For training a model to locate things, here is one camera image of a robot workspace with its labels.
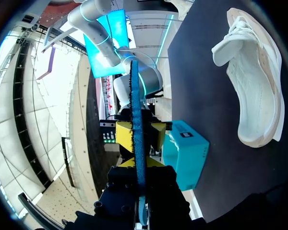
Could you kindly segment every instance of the black metal frame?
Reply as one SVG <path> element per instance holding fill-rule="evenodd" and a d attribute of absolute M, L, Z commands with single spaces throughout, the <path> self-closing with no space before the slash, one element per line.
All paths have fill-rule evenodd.
<path fill-rule="evenodd" d="M 28 213 L 46 230 L 63 230 L 64 228 L 58 225 L 56 222 L 50 220 L 47 216 L 45 216 L 41 211 L 36 208 L 31 201 L 28 200 L 24 193 L 18 195 L 19 201 L 22 205 L 27 209 Z"/>
<path fill-rule="evenodd" d="M 64 162 L 65 162 L 65 165 L 66 165 L 66 172 L 67 172 L 67 175 L 68 175 L 69 182 L 71 183 L 71 187 L 75 188 L 75 185 L 74 185 L 73 180 L 72 180 L 71 170 L 69 168 L 69 163 L 68 163 L 68 158 L 67 158 L 67 153 L 66 153 L 65 139 L 66 138 L 62 138 L 62 148 L 63 148 Z"/>
<path fill-rule="evenodd" d="M 47 189 L 52 181 L 48 178 L 42 165 L 40 164 L 37 155 L 34 151 L 26 121 L 24 115 L 24 98 L 23 98 L 23 85 L 24 85 L 24 69 L 25 61 L 27 58 L 27 52 L 31 45 L 31 42 L 25 38 L 18 39 L 17 44 L 20 44 L 20 52 L 16 61 L 16 68 L 14 73 L 14 86 L 13 86 L 13 108 L 16 128 L 19 136 L 19 140 L 24 149 L 24 153 L 37 175 L 40 182 Z"/>

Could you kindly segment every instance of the blue sponge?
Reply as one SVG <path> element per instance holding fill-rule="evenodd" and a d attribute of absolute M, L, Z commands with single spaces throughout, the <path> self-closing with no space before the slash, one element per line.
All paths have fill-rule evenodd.
<path fill-rule="evenodd" d="M 147 212 L 145 207 L 146 186 L 146 157 L 144 151 L 142 106 L 140 100 L 139 65 L 137 61 L 131 62 L 130 71 L 130 110 L 132 114 L 132 142 L 135 159 L 135 167 L 139 185 L 139 219 L 142 225 L 147 225 Z"/>

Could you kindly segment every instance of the black table surface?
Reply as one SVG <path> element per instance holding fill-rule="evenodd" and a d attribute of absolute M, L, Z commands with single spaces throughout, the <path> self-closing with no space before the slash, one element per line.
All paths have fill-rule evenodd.
<path fill-rule="evenodd" d="M 168 49 L 173 120 L 184 120 L 210 142 L 194 190 L 208 222 L 249 194 L 265 192 L 288 180 L 288 68 L 283 59 L 285 122 L 281 140 L 258 149 L 242 144 L 237 135 L 237 94 L 226 74 L 227 65 L 217 67 L 211 53 L 228 32 L 226 12 L 231 7 L 255 17 L 238 0 L 197 0 Z"/>

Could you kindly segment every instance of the screw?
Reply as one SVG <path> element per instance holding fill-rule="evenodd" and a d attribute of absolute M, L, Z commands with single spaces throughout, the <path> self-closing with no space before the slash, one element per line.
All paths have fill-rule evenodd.
<path fill-rule="evenodd" d="M 114 183 L 113 182 L 108 182 L 107 183 L 107 188 L 111 188 L 111 187 L 113 187 L 114 186 Z"/>
<path fill-rule="evenodd" d="M 132 184 L 125 184 L 125 188 L 131 188 Z"/>
<path fill-rule="evenodd" d="M 101 208 L 101 207 L 102 207 L 102 202 L 96 201 L 96 202 L 94 203 L 94 207 L 95 207 L 95 208 Z"/>
<path fill-rule="evenodd" d="M 130 210 L 131 210 L 131 208 L 128 205 L 123 205 L 121 207 L 121 211 L 124 212 L 124 213 L 130 212 Z"/>

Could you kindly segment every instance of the cable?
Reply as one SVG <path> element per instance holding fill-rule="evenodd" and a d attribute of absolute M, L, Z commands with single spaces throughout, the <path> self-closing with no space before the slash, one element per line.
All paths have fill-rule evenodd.
<path fill-rule="evenodd" d="M 140 52 L 140 51 L 136 51 L 136 50 L 119 50 L 119 52 L 129 52 L 129 53 L 139 53 L 139 54 L 142 54 L 142 55 L 146 56 L 147 58 L 149 58 L 149 59 L 153 62 L 155 68 L 157 67 L 155 61 L 154 61 L 150 56 L 148 56 L 147 54 L 142 53 L 142 52 Z"/>
<path fill-rule="evenodd" d="M 106 117 L 106 120 L 107 120 L 109 117 L 111 117 L 111 116 L 115 116 L 115 115 L 109 115 L 109 116 L 107 116 L 107 117 Z"/>
<path fill-rule="evenodd" d="M 106 18 L 107 18 L 108 26 L 109 26 L 109 29 L 110 29 L 110 35 L 111 35 L 111 41 L 112 41 L 112 47 L 113 47 L 113 49 L 114 49 L 115 47 L 114 47 L 114 43 L 113 43 L 113 34 L 112 34 L 112 30 L 111 30 L 111 26 L 110 26 L 110 21 L 109 21 L 109 17 L 108 17 L 108 15 L 106 15 Z"/>

